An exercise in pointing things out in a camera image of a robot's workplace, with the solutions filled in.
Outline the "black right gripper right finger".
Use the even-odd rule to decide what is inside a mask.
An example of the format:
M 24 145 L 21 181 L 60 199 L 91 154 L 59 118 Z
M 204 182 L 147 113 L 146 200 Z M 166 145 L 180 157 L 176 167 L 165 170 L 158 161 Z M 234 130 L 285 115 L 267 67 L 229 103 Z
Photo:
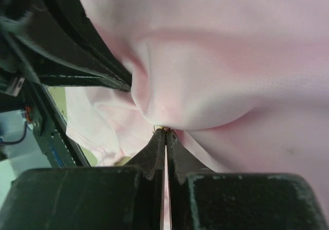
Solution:
M 172 229 L 328 229 L 318 200 L 290 173 L 216 173 L 167 132 Z

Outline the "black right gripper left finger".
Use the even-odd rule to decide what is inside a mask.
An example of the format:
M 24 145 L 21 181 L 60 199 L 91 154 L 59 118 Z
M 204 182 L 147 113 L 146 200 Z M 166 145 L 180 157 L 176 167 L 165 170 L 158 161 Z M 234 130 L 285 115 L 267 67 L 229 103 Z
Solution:
M 117 167 L 31 169 L 12 184 L 1 229 L 163 229 L 166 132 Z

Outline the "pink garment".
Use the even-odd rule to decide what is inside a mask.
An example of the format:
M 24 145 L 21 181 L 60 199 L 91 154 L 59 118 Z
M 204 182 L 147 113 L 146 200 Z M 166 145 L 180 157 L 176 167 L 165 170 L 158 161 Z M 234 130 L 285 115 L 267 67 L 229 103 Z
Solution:
M 328 0 L 80 0 L 129 93 L 68 87 L 67 135 L 100 166 L 155 126 L 216 172 L 304 177 L 328 214 Z

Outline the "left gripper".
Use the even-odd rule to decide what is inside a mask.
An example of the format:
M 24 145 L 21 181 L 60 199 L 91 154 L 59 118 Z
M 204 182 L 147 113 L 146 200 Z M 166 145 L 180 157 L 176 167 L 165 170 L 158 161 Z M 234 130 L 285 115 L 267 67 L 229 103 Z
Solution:
M 108 49 L 79 0 L 1 0 L 1 93 L 25 81 L 128 92 L 132 74 Z

